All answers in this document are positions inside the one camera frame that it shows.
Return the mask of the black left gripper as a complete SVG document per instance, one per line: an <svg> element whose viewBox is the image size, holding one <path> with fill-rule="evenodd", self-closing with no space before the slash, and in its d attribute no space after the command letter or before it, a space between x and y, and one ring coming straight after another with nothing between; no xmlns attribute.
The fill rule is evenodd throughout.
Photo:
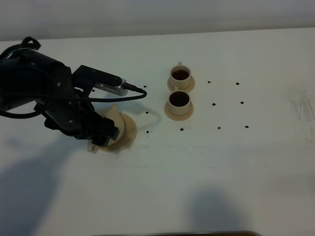
<svg viewBox="0 0 315 236"><path fill-rule="evenodd" d="M34 109L45 109L42 115L46 128L106 147L110 139L117 139L118 128L113 120L97 114L89 100L80 100L82 94L79 90L56 90L53 98L36 98Z"/></svg>

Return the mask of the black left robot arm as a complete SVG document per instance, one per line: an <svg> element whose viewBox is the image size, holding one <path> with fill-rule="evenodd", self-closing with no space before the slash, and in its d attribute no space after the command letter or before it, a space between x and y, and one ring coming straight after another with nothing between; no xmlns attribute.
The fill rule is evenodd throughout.
<svg viewBox="0 0 315 236"><path fill-rule="evenodd" d="M81 65L75 72L38 52L40 43L26 37L0 56L0 114L27 119L43 115L44 125L79 140L107 146L117 139L113 120L99 115L89 99L97 83L117 85L115 76Z"/></svg>

